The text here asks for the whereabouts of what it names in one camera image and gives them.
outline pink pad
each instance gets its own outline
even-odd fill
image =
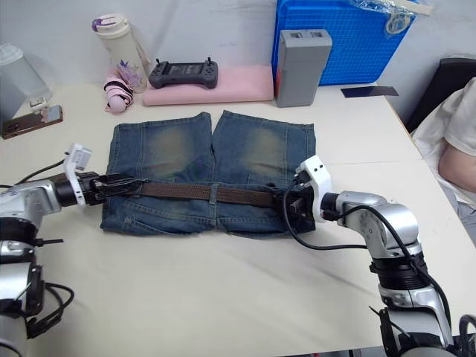
[[[168,85],[154,89],[150,83],[142,94],[145,106],[251,102],[272,100],[273,76],[270,65],[220,68],[218,83],[213,89],[196,84]]]

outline blue denim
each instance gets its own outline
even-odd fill
[[[315,154],[313,125],[290,124],[223,112],[211,133],[208,113],[192,118],[120,124],[115,127],[107,173],[151,182],[211,186],[210,200],[112,197],[102,229],[126,234],[191,234],[219,229],[247,237],[284,234],[273,208],[216,201],[218,187],[265,192],[286,189],[295,168]],[[305,219],[298,231],[315,229]]]

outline bottle lid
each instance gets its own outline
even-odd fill
[[[129,22],[119,13],[109,13],[94,19],[91,27],[99,37],[104,39],[115,39],[130,32]]]
[[[5,43],[0,45],[0,65],[7,65],[23,57],[23,51],[18,47]]]

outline white wall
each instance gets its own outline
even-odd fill
[[[406,119],[440,58],[476,54],[476,0],[426,0],[433,16],[420,16],[379,83]],[[263,64],[271,58],[276,0],[0,0],[0,42],[24,49],[54,86],[102,81],[108,57],[91,21],[118,12],[137,28],[153,60],[197,61],[211,55],[224,65]]]

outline blue plastic crate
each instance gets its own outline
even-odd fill
[[[271,59],[273,74],[281,30],[323,28],[332,37],[332,50],[319,84],[375,82],[410,27],[388,36],[387,20],[386,14],[359,9],[348,0],[278,0]]]

